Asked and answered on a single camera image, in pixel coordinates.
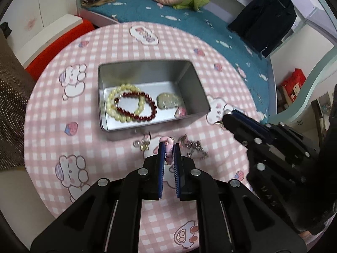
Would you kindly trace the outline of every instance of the round table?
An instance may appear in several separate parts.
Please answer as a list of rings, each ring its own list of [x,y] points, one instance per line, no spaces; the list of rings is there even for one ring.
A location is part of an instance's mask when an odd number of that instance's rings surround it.
[[[147,39],[132,29],[142,26]],[[151,134],[144,153],[133,146],[137,137],[108,141],[100,128],[97,68],[102,63],[127,60],[190,60],[203,85],[211,111],[189,127]],[[91,31],[64,48],[46,67],[27,106],[25,164],[46,207],[59,216],[100,178],[117,180],[143,165],[161,136],[187,133],[200,140],[208,157],[195,152],[196,167],[215,179],[245,179],[246,148],[215,121],[227,108],[237,107],[258,119],[245,83],[232,65],[199,38],[162,24],[132,22]],[[165,166],[159,201],[143,201],[140,252],[188,252],[198,246],[195,202],[176,198],[173,171]]]

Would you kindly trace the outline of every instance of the bed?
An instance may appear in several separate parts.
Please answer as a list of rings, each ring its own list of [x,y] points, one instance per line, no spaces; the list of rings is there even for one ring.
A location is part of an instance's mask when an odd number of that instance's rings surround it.
[[[176,27],[199,37],[233,65],[249,88],[261,121],[267,122],[271,64],[249,49],[238,35],[227,29],[228,24],[212,12],[204,8],[198,11],[176,10],[152,0],[116,0],[87,10],[81,9],[81,16],[89,18],[94,24],[100,22],[96,20],[100,16],[114,18],[121,23],[146,21]]]

